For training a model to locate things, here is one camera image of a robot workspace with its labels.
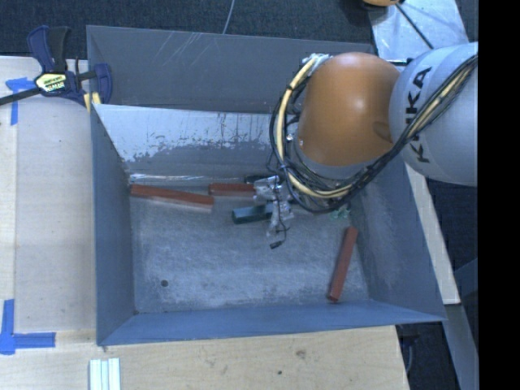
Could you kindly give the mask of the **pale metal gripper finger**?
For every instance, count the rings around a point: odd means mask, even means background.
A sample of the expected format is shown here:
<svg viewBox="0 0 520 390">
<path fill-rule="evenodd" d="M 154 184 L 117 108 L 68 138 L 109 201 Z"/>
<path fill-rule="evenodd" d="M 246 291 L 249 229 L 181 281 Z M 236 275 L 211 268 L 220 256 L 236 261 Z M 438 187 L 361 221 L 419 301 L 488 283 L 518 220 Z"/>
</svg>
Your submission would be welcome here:
<svg viewBox="0 0 520 390">
<path fill-rule="evenodd" d="M 256 202 L 275 202 L 281 198 L 280 178 L 277 175 L 256 180 L 253 188 Z"/>
<path fill-rule="evenodd" d="M 266 204 L 268 223 L 266 226 L 267 237 L 274 238 L 278 235 L 286 235 L 290 228 L 290 220 L 294 217 L 293 209 L 288 201 L 269 201 Z"/>
</svg>

